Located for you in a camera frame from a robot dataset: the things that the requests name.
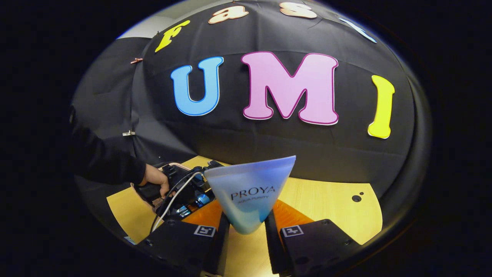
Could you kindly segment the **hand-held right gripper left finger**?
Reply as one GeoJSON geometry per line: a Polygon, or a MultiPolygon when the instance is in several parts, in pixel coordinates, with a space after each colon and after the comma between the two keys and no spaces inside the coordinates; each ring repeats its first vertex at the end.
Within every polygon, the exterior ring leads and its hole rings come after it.
{"type": "Polygon", "coordinates": [[[167,219],[137,244],[166,277],[223,277],[230,223],[218,200],[183,220],[167,219]]]}

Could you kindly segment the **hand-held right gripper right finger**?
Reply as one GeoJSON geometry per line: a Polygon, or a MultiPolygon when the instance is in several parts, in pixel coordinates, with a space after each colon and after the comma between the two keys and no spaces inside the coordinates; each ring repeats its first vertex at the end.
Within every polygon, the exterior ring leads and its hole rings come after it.
{"type": "Polygon", "coordinates": [[[272,272],[281,277],[334,277],[362,245],[329,219],[314,221],[277,200],[265,220],[272,272]]]}

